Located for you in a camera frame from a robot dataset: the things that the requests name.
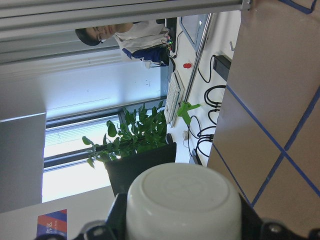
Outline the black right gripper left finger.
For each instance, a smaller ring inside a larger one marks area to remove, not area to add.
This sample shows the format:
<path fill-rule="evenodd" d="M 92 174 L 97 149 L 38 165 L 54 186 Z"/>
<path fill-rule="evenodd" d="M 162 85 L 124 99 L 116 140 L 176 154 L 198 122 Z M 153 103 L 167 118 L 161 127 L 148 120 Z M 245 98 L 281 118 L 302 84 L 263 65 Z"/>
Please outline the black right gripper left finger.
<path fill-rule="evenodd" d="M 105 221 L 108 240 L 126 238 L 127 193 L 118 193 Z"/>

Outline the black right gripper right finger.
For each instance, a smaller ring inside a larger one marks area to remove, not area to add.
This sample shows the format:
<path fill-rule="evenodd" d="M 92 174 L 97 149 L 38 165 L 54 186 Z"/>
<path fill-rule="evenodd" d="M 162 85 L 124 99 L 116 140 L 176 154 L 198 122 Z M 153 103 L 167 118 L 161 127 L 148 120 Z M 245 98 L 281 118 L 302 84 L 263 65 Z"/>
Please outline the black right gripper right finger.
<path fill-rule="evenodd" d="M 239 196 L 241 202 L 241 239 L 260 240 L 263 221 L 243 196 Z"/>

